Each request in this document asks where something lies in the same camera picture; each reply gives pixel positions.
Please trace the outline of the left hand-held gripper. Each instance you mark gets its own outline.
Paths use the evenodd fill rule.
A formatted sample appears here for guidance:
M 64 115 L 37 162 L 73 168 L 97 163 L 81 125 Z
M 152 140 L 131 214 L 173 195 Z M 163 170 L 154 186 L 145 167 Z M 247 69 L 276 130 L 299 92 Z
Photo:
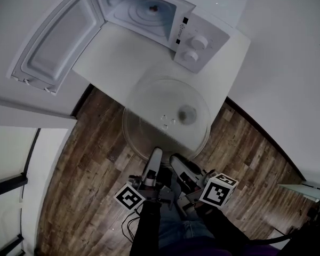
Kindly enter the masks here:
M 122 207 L 129 211 L 136 210 L 145 201 L 173 206 L 174 192 L 167 186 L 156 181 L 160 168 L 163 151 L 154 148 L 143 175 L 130 175 L 128 181 L 114 195 Z

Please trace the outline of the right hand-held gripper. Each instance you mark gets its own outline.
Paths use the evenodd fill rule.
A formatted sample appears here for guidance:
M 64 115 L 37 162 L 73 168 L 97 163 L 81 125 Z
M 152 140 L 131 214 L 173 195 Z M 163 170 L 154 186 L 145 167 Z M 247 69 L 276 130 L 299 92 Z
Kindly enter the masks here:
M 181 193 L 177 206 L 185 216 L 199 202 L 223 208 L 239 184 L 237 180 L 224 173 L 217 174 L 214 170 L 201 175 L 199 166 L 180 154 L 170 157 L 170 165 L 179 177 Z

